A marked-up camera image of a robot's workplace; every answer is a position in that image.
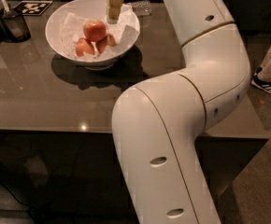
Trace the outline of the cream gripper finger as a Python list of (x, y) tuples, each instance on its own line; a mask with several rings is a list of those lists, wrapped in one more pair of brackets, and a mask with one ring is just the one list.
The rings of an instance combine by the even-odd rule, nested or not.
[(115, 24), (121, 14), (121, 6), (124, 0), (107, 0), (107, 22)]

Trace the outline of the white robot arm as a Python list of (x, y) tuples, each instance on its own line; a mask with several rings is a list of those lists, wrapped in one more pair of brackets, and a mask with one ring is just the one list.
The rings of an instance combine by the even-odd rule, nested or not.
[(240, 104), (250, 61), (222, 0), (164, 0), (184, 68), (126, 90), (112, 113), (121, 170), (140, 224), (221, 224), (195, 139)]

